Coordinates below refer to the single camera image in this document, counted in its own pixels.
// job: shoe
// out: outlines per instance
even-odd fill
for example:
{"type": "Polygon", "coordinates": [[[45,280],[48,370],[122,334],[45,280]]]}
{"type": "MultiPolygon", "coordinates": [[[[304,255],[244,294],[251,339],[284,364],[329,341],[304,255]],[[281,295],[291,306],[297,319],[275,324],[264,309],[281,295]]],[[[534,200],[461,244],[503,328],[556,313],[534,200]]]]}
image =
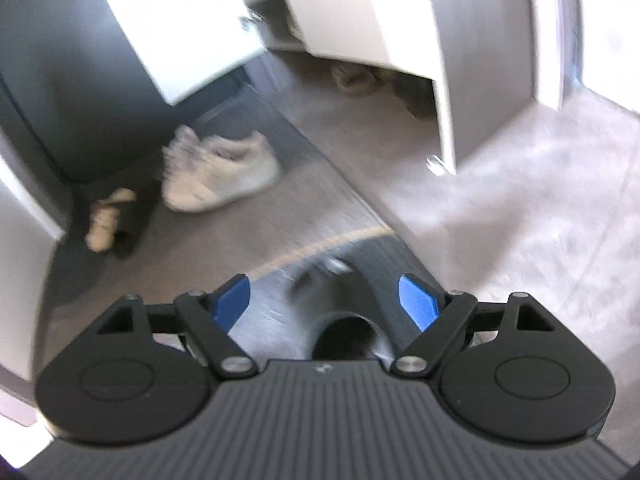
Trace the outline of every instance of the shoe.
{"type": "Polygon", "coordinates": [[[174,140],[162,148],[164,156],[164,180],[180,178],[192,170],[193,160],[199,147],[200,139],[190,127],[182,124],[175,131],[174,140]]]}
{"type": "Polygon", "coordinates": [[[280,165],[259,132],[243,140],[211,137],[197,152],[188,176],[162,189],[164,202],[173,211],[208,211],[255,194],[280,177],[280,165]]]}
{"type": "Polygon", "coordinates": [[[87,246],[94,253],[103,253],[113,246],[120,219],[120,210],[116,204],[135,201],[135,192],[119,187],[107,199],[94,203],[91,212],[91,225],[84,238],[87,246]]]}
{"type": "Polygon", "coordinates": [[[394,93],[404,101],[406,109],[416,119],[423,121],[436,116],[431,79],[398,72],[394,77],[394,93]]]}
{"type": "Polygon", "coordinates": [[[333,63],[331,74],[338,90],[345,95],[371,94],[380,86],[378,79],[367,67],[355,63],[333,63]]]}

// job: open cabinet door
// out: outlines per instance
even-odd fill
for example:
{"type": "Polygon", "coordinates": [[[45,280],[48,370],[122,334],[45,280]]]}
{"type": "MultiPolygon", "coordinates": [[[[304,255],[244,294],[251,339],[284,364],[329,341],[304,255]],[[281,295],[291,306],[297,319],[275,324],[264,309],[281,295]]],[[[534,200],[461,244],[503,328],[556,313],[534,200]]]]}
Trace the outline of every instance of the open cabinet door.
{"type": "Polygon", "coordinates": [[[314,56],[434,81],[438,174],[455,173],[533,96],[529,0],[287,0],[314,56]]]}
{"type": "Polygon", "coordinates": [[[242,0],[107,1],[171,105],[264,51],[242,0]]]}

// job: white cabinet door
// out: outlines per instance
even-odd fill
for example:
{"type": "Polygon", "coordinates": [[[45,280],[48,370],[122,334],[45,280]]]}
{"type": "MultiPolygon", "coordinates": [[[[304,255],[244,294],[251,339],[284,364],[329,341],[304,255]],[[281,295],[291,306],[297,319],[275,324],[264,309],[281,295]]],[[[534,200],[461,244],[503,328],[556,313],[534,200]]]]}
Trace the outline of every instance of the white cabinet door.
{"type": "Polygon", "coordinates": [[[287,1],[315,56],[440,77],[431,0],[287,1]]]}
{"type": "Polygon", "coordinates": [[[242,0],[107,0],[169,104],[264,51],[242,0]]]}

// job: tiled floor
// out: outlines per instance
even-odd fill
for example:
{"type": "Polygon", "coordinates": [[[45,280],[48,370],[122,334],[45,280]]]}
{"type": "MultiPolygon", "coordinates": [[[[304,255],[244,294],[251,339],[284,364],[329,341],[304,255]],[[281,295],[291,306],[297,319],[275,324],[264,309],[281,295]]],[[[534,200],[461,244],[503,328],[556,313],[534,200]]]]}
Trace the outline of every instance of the tiled floor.
{"type": "Polygon", "coordinates": [[[51,442],[51,435],[36,422],[28,428],[0,415],[0,452],[13,467],[22,467],[51,442]]]}
{"type": "Polygon", "coordinates": [[[390,92],[325,82],[271,97],[446,288],[484,301],[526,290],[611,368],[602,439],[640,460],[640,121],[589,91],[532,104],[456,176],[425,167],[435,121],[390,92]]]}

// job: white cabinet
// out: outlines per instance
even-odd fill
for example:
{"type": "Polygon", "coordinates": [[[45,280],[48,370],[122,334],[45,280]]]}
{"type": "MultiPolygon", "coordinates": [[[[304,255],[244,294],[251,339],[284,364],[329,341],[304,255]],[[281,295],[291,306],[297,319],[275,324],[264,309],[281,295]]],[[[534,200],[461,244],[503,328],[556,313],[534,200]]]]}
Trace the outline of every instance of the white cabinet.
{"type": "Polygon", "coordinates": [[[169,104],[264,51],[242,0],[107,1],[169,104]]]}

